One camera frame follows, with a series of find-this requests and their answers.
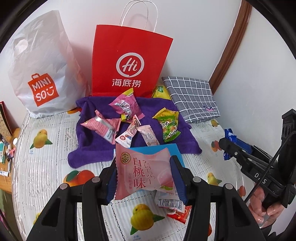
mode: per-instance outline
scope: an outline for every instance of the mattress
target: mattress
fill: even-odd
[[[76,137],[76,123],[79,112],[67,112],[41,119],[26,116],[21,128],[17,143],[14,168],[12,175],[12,195],[16,220],[24,240],[33,227],[36,215],[40,213],[52,194],[63,182],[64,177],[73,169],[68,165],[68,153],[78,147]],[[224,130],[220,125],[213,126],[211,121],[191,123],[191,132],[203,150],[202,154],[183,154],[184,164],[193,175],[204,180],[212,172],[222,180],[220,185],[231,183],[236,189],[243,185],[244,179],[239,171],[239,165],[233,160],[224,161],[223,151],[213,150],[211,143],[224,137]],[[52,143],[43,144],[42,148],[33,148],[32,145],[42,145],[34,138],[37,135],[47,135]],[[77,170],[91,170],[99,175],[103,168],[112,161],[92,163]],[[109,240],[183,240],[186,224],[166,217],[167,209],[160,209],[154,203],[155,191],[138,191],[123,200],[112,200],[108,206],[102,206],[106,230]],[[146,203],[152,209],[157,209],[164,221],[155,222],[153,227],[144,232],[144,235],[130,234],[130,217],[135,205]],[[78,240],[83,239],[82,207],[78,203],[77,224]],[[215,231],[215,204],[211,204],[210,224],[213,232],[208,240],[214,240]]]

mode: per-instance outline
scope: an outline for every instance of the small bottle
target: small bottle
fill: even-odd
[[[5,140],[5,138],[2,136],[2,134],[0,133],[0,140],[4,143],[4,145],[8,146],[9,143]]]

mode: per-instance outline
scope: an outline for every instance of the haidilao logo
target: haidilao logo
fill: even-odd
[[[135,77],[144,69],[144,59],[137,53],[126,53],[116,63],[117,72],[123,77]]]

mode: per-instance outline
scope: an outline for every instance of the wooden table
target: wooden table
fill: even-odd
[[[20,128],[17,128],[14,131],[9,142],[12,144],[13,139],[16,137],[18,138],[19,134],[20,134]],[[12,183],[11,183],[12,168],[13,168],[13,164],[11,166],[11,171],[10,171],[8,177],[4,177],[4,176],[0,175],[0,189],[4,190],[10,194],[12,192]],[[0,170],[6,171],[6,172],[8,171],[8,161],[7,160],[5,161],[5,164],[0,163]]]

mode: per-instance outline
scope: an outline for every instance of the orange print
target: orange print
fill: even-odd
[[[46,102],[59,97],[55,83],[47,73],[41,76],[37,73],[33,74],[32,80],[28,82],[28,85],[33,92],[37,106],[41,106]]]

